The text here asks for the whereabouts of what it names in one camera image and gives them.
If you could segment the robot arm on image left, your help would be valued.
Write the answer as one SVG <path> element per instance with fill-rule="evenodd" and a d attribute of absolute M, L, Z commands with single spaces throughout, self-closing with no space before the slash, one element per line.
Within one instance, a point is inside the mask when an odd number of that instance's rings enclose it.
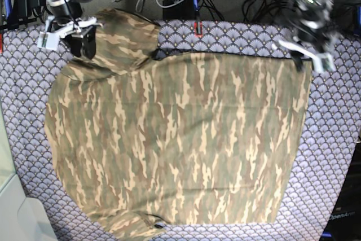
<path fill-rule="evenodd" d="M 37 46 L 55 51 L 63 40 L 71 53 L 92 59 L 96 54 L 96 29 L 103 24 L 94 16 L 83 16 L 83 3 L 92 0 L 46 0 L 51 14 L 39 34 Z"/>

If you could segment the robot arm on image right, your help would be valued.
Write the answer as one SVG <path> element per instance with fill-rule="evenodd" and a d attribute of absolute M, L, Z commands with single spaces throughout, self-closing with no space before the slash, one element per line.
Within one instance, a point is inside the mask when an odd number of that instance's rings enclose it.
<path fill-rule="evenodd" d="M 292 33 L 286 39 L 277 40 L 273 49 L 286 49 L 296 66 L 303 70 L 305 61 L 312 62 L 313 71 L 323 73 L 336 71 L 332 52 L 339 33 L 328 31 L 331 22 L 333 0 L 290 0 L 297 8 L 296 14 L 285 15 Z"/>

